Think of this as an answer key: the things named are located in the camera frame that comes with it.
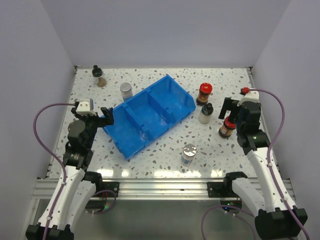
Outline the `silver-lid shaker jar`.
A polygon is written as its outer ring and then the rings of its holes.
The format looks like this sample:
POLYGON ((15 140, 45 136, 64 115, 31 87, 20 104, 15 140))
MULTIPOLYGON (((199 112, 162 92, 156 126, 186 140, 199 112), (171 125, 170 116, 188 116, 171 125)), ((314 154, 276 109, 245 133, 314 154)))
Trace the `silver-lid shaker jar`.
POLYGON ((189 166, 194 160, 198 150, 193 144, 186 144, 181 152, 181 162, 185 166, 189 166))

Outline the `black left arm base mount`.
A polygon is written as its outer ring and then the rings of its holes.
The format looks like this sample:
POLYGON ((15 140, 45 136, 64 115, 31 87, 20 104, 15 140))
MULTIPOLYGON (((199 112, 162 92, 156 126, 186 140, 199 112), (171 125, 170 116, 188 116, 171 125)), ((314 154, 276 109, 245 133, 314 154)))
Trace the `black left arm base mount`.
MULTIPOLYGON (((120 183, 118 181, 104 181, 102 190, 109 190, 115 194, 116 197, 119 195, 120 183)), ((114 194, 108 191, 104 191, 99 196, 102 198, 113 198, 114 194)))

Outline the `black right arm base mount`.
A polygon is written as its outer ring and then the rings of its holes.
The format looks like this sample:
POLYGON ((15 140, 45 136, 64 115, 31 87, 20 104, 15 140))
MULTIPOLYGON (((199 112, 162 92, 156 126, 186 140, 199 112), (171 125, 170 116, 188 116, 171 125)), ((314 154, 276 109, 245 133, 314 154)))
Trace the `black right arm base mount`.
POLYGON ((207 182, 207 195, 209 198, 225 198, 228 196, 223 182, 207 182))

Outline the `silver-lid blue-label spice jar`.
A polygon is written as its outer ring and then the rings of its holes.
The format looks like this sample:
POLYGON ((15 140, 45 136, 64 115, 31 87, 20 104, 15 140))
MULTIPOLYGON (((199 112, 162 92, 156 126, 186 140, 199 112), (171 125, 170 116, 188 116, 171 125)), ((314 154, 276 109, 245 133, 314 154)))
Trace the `silver-lid blue-label spice jar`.
POLYGON ((124 82, 120 85, 120 92, 124 102, 133 96, 132 86, 128 82, 124 82))

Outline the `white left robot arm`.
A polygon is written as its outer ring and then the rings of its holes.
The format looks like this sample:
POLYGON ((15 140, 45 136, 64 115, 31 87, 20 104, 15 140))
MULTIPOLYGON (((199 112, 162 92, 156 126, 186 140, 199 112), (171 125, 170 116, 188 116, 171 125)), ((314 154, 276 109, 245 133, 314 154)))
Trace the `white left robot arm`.
POLYGON ((28 240, 74 239, 72 226, 88 201, 105 192, 101 174, 88 167, 97 130, 114 124, 113 108, 102 107, 100 117, 87 103, 76 102, 71 107, 77 119, 68 126, 63 159, 54 156, 62 171, 46 210, 26 229, 28 240))

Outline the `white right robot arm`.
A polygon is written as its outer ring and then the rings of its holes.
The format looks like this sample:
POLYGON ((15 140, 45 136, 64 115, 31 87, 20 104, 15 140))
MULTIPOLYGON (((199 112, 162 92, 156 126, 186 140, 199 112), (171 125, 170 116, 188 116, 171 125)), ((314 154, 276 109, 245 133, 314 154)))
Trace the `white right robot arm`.
POLYGON ((224 177, 223 192, 239 196, 254 217, 255 229, 262 240, 294 238, 299 235, 308 216, 291 198, 278 172, 270 140, 260 128, 261 104, 226 97, 219 119, 235 125, 237 142, 247 157, 261 188, 258 192, 243 172, 224 177))

